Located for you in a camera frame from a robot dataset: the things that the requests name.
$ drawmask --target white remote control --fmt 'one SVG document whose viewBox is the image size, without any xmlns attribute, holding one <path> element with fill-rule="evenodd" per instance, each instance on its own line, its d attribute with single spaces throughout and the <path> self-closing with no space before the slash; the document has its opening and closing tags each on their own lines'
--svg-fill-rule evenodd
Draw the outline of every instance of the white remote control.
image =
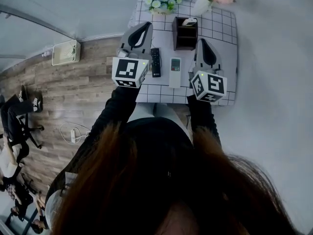
<svg viewBox="0 0 313 235">
<path fill-rule="evenodd" d="M 170 66 L 170 88 L 180 88 L 181 59 L 179 57 L 171 58 Z"/>
</svg>

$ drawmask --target table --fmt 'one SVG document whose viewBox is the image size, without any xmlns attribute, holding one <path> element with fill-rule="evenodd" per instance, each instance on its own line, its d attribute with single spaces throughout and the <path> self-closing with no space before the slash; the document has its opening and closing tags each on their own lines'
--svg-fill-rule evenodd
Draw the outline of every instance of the table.
<svg viewBox="0 0 313 235">
<path fill-rule="evenodd" d="M 153 103 L 187 103 L 187 96 L 193 91 L 189 88 L 188 71 L 195 66 L 195 51 L 177 50 L 173 48 L 172 22 L 175 17 L 194 17 L 191 7 L 194 3 L 183 1 L 176 5 L 177 13 L 171 15 L 152 15 L 147 11 L 143 0 L 138 0 L 128 27 L 139 23 L 151 22 L 153 24 L 153 39 L 151 48 L 158 47 L 161 55 L 161 77 L 153 78 L 152 73 L 147 73 L 136 102 Z M 209 41 L 219 52 L 222 58 L 222 69 L 227 77 L 227 95 L 219 100 L 218 105 L 233 105 L 236 94 L 237 81 L 237 26 L 233 13 L 225 10 L 212 8 L 196 17 L 198 20 L 198 39 L 204 38 Z M 181 87 L 169 88 L 170 58 L 181 58 Z"/>
</svg>

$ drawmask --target white wall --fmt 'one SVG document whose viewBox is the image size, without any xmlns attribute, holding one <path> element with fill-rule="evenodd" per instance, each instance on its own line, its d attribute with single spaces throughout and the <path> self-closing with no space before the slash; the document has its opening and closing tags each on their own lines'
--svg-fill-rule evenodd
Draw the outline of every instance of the white wall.
<svg viewBox="0 0 313 235">
<path fill-rule="evenodd" d="M 51 29 L 33 22 L 0 14 L 0 54 L 21 55 L 26 58 L 38 55 L 53 45 L 70 40 Z M 0 72 L 23 59 L 0 59 Z"/>
<path fill-rule="evenodd" d="M 75 38 L 123 33 L 137 0 L 0 0 Z"/>
<path fill-rule="evenodd" d="M 237 0 L 233 107 L 214 109 L 223 147 L 260 164 L 297 228 L 313 227 L 313 0 Z"/>
</svg>

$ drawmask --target wooden floor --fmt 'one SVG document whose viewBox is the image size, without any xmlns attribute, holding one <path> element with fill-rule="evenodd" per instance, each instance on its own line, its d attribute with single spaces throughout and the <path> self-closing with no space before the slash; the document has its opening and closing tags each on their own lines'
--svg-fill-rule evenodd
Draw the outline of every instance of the wooden floor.
<svg viewBox="0 0 313 235">
<path fill-rule="evenodd" d="M 111 80 L 112 57 L 119 41 L 120 38 L 110 38 L 82 43 L 81 61 L 75 64 L 52 66 L 51 56 L 36 56 L 0 74 L 0 93 L 6 100 L 13 94 L 19 94 L 21 84 L 26 86 L 30 96 L 34 91 L 43 94 L 44 110 L 29 115 L 31 126 L 41 124 L 45 127 L 44 131 L 34 134 L 43 147 L 37 149 L 31 141 L 27 141 L 30 153 L 24 159 L 22 169 L 22 173 L 33 179 L 32 186 L 36 190 L 44 194 L 48 191 L 49 184 L 84 140 L 67 144 L 60 135 L 60 126 L 73 122 L 90 129 L 111 97 L 115 88 Z M 186 122 L 186 107 L 172 106 Z M 62 127 L 68 141 L 73 127 L 71 124 Z M 86 129 L 78 128 L 85 134 Z"/>
</svg>

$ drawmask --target black remote control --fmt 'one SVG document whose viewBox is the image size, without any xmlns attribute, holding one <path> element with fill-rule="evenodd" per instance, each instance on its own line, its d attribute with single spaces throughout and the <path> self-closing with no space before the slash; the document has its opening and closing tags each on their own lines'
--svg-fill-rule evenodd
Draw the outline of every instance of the black remote control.
<svg viewBox="0 0 313 235">
<path fill-rule="evenodd" d="M 159 48 L 151 49 L 151 56 L 152 56 L 152 77 L 161 77 Z"/>
</svg>

